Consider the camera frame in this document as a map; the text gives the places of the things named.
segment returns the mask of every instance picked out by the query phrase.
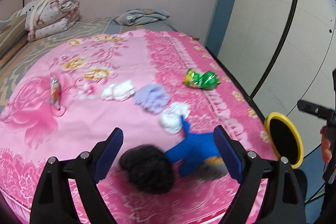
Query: green plastic package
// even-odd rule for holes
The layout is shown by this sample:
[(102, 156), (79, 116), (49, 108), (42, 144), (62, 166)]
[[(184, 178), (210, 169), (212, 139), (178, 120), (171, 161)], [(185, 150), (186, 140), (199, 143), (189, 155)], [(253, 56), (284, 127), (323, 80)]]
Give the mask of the green plastic package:
[(221, 82), (217, 74), (212, 71), (207, 71), (202, 75), (192, 69), (188, 69), (183, 83), (195, 89), (213, 90)]

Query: plastic wrapper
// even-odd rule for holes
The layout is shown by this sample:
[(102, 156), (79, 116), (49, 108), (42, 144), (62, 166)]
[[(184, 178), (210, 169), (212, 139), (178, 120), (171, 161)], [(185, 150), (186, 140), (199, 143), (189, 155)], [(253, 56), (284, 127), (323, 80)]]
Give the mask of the plastic wrapper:
[(207, 71), (205, 74), (198, 73), (192, 69), (187, 70), (184, 84), (195, 89), (213, 90), (221, 82), (217, 74)]
[(58, 80), (55, 77), (51, 77), (49, 102), (57, 110), (61, 109), (61, 106), (60, 106), (60, 86), (59, 86)]

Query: metal bolt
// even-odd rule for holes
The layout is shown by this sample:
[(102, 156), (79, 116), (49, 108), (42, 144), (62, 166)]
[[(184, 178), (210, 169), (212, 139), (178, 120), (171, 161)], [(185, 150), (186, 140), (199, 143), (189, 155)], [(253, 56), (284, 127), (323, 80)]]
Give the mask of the metal bolt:
[(56, 158), (55, 158), (55, 157), (50, 157), (50, 158), (48, 159), (48, 162), (49, 162), (50, 164), (55, 163), (55, 161), (56, 161)]
[(287, 164), (288, 163), (288, 159), (286, 157), (281, 157), (280, 160), (284, 163)]
[(87, 151), (81, 153), (81, 158), (82, 158), (82, 159), (86, 159), (86, 158), (88, 158), (89, 156), (90, 156), (90, 153), (87, 152)]
[(257, 154), (256, 154), (254, 151), (248, 151), (248, 152), (247, 152), (247, 155), (248, 155), (251, 159), (254, 159), (254, 158), (257, 156)]

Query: pink blanket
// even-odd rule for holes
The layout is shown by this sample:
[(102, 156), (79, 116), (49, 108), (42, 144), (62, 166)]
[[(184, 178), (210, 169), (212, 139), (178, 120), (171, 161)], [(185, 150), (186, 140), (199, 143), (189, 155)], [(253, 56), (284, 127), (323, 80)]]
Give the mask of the pink blanket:
[[(182, 80), (186, 70), (212, 70), (222, 83), (213, 91), (191, 89)], [(50, 77), (61, 84), (62, 108), (54, 110)], [(132, 99), (103, 101), (102, 90), (131, 79), (135, 88), (156, 82), (171, 102), (189, 105), (193, 132), (209, 132), (221, 124), (246, 150), (274, 159), (272, 147), (254, 110), (216, 64), (191, 37), (178, 32), (130, 31), (68, 41), (43, 56), (17, 85), (0, 116), (0, 190), (14, 212), (29, 221), (34, 191), (46, 160), (72, 159), (107, 136), (115, 127), (124, 144), (107, 178), (98, 185), (118, 223), (218, 223), (238, 189), (229, 175), (213, 182), (177, 177), (174, 188), (161, 196), (137, 192), (116, 166), (119, 156), (141, 144), (168, 150), (182, 140), (159, 125), (159, 116), (143, 111)], [(263, 181), (248, 223), (257, 217)], [(89, 223), (75, 182), (71, 191), (82, 223)]]

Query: yellow round frame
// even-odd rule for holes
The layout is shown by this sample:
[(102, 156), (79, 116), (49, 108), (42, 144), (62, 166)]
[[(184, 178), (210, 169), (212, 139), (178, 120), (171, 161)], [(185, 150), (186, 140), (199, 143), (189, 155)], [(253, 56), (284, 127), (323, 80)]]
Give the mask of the yellow round frame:
[[(292, 168), (293, 169), (297, 169), (303, 161), (303, 143), (302, 143), (302, 139), (301, 136), (299, 134), (299, 132), (297, 131), (295, 125), (290, 121), (290, 119), (288, 119), (285, 115), (279, 113), (279, 112), (273, 112), (271, 113), (264, 122), (264, 126), (266, 129), (266, 132), (268, 134), (268, 136), (270, 137), (270, 139), (272, 139), (270, 131), (269, 131), (269, 125), (272, 119), (277, 119), (281, 122), (283, 122), (288, 128), (289, 130), (292, 132), (295, 140), (296, 140), (296, 144), (297, 144), (297, 148), (298, 148), (298, 160), (296, 163), (292, 164)], [(273, 143), (272, 140), (272, 146), (274, 149), (274, 152), (276, 153), (277, 157), (280, 158), (282, 155), (279, 154), (277, 148), (275, 147), (275, 144)]]

